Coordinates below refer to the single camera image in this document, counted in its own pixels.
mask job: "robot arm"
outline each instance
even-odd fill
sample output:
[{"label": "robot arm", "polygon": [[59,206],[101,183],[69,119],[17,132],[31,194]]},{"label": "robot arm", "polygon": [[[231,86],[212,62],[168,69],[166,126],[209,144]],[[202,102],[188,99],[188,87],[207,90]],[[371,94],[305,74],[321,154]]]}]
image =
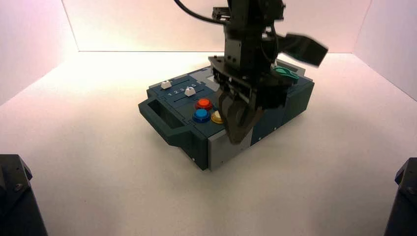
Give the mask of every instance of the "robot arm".
[{"label": "robot arm", "polygon": [[284,19],[282,0],[228,0],[228,7],[213,8],[212,19],[174,1],[188,14],[224,27],[225,56],[209,61],[220,84],[219,112],[233,144],[243,140],[265,109],[285,105],[296,81],[273,70],[279,53],[319,66],[328,51],[306,36],[276,34],[274,22]]}]

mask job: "white wall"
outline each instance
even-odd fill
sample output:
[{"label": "white wall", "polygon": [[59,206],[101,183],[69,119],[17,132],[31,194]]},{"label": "white wall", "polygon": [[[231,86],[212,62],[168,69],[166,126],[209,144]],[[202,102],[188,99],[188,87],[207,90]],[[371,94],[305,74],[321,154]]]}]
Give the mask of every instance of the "white wall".
[{"label": "white wall", "polygon": [[[371,0],[284,0],[280,33],[299,32],[331,52],[352,52]],[[173,0],[63,0],[81,51],[223,51],[223,28],[194,19]],[[182,0],[211,16],[226,0]]]},{"label": "white wall", "polygon": [[60,0],[0,0],[0,105],[76,52]]},{"label": "white wall", "polygon": [[416,10],[416,0],[374,0],[354,54],[417,100]]}]

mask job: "white floor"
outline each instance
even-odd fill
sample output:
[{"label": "white floor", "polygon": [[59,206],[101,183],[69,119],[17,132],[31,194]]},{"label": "white floor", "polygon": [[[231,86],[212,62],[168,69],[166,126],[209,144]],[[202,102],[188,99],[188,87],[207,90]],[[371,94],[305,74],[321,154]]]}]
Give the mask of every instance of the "white floor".
[{"label": "white floor", "polygon": [[354,55],[329,54],[307,67],[306,112],[202,172],[137,104],[209,55],[80,53],[0,107],[0,153],[31,168],[49,234],[382,235],[394,175],[417,156],[417,102]]}]

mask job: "metal plate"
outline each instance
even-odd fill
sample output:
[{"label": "metal plate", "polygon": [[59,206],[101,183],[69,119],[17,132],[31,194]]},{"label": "metal plate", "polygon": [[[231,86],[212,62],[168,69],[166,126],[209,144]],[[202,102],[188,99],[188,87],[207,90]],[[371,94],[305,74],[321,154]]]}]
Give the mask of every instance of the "metal plate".
[{"label": "metal plate", "polygon": [[210,170],[214,170],[250,147],[252,132],[253,129],[249,131],[239,145],[233,145],[230,143],[225,130],[209,137],[208,168]]}]

